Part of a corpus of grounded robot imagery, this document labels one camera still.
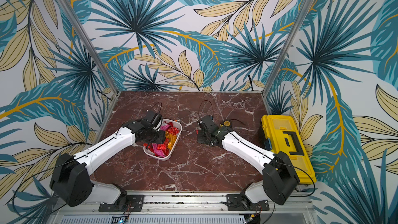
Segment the white plastic storage box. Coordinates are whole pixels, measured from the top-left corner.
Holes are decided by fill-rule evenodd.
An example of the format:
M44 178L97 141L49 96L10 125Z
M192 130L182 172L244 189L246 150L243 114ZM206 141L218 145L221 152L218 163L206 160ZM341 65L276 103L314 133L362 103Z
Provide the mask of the white plastic storage box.
M163 125L163 124L166 124L166 123L167 123L167 124L170 124L171 127L170 127L167 131L165 131L165 133L169 132L169 133L177 134L176 143L175 143L173 149L170 150L169 154L168 154L167 156L165 156L165 157L163 157L163 156L160 156L160 157L159 157L159 156L158 156L157 154L155 154L155 153L144 151L144 147L143 147L143 151L144 151L144 153L145 153L146 155L148 155L148 156L150 156L150 157L152 157L152 158L158 159L158 160L160 160L160 161L167 161L167 160L172 156L174 150L176 149L177 143L178 143L178 141L179 141L179 138L180 138L181 133L182 133L182 130L183 130L182 125L181 125L181 123L180 123L179 121L174 121L174 120L170 120L170 119L164 119L162 125ZM169 142L169 140L168 140L167 138L165 138L165 141L164 141L163 144L164 144L164 145L167 145L168 142Z

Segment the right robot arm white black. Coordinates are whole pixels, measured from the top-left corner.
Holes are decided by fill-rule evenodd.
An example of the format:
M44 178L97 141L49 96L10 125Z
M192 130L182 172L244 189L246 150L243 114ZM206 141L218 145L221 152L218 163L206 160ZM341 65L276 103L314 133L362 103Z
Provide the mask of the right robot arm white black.
M232 128L217 125L210 115L200 118L198 125L199 143L219 146L234 153L262 175L262 181L252 183L242 191L243 205L265 200L271 200L278 205L285 204L300 182L286 153L263 149L241 137Z

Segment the magenta tea bag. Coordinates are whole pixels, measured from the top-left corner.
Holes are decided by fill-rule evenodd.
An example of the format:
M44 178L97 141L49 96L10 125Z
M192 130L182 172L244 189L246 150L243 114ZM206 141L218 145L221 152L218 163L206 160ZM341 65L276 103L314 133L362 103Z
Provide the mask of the magenta tea bag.
M166 124L161 125L160 130L167 131L170 127L171 127L171 125L166 123Z

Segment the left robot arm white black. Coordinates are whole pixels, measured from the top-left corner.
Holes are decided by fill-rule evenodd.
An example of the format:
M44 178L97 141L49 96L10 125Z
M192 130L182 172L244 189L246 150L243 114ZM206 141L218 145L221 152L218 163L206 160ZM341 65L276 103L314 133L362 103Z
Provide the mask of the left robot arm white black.
M50 188L70 207L82 203L102 203L124 211L132 203L127 192L115 184L92 181L90 176L108 159L135 143L163 144L163 117L148 110L139 120L124 123L115 133L74 155L59 156L50 180Z

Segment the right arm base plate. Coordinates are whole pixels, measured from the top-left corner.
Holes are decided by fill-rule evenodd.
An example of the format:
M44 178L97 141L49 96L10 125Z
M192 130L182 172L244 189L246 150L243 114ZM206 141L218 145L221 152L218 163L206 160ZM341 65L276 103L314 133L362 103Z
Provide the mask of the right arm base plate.
M265 201L252 203L246 196L241 194L228 194L225 202L228 211L269 211L269 204Z

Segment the red tea bag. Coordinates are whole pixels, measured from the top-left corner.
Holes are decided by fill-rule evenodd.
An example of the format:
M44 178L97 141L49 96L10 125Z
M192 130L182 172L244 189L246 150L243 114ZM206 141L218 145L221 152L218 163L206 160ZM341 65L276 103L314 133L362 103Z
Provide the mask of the red tea bag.
M147 144L147 143L145 143L145 144L143 145L143 147L144 147L144 151L154 153L154 149L153 149L152 144Z
M153 150L155 152L155 154L157 154L159 157L160 156L167 156L170 152L170 150L168 149L167 145L164 144L153 144Z

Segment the orange tea bag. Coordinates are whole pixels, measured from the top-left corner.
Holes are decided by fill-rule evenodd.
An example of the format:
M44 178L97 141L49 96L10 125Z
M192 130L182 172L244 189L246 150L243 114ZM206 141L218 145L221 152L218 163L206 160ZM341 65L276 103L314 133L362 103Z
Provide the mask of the orange tea bag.
M169 150L172 150L174 145L175 145L175 143L176 143L176 140L177 140L177 134L173 134L173 133L167 132L166 133L166 138L169 140L169 142L167 144L167 148Z

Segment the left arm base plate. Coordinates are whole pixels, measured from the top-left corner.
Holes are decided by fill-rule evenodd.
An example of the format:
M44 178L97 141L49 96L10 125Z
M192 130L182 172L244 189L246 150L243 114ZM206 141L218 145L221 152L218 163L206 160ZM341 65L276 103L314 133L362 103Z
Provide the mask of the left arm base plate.
M98 211L106 212L141 212L144 195L126 195L120 197L114 204L101 203Z

